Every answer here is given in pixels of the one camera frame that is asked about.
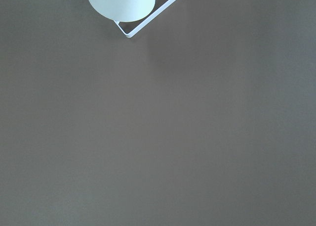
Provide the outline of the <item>white cup in rack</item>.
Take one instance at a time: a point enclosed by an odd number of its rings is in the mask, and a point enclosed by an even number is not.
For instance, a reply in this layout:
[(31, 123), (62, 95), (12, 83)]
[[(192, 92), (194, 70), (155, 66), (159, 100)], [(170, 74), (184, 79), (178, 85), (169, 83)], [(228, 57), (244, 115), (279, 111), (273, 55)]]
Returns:
[(108, 19), (133, 22), (150, 14), (156, 0), (89, 0), (89, 2), (98, 13)]

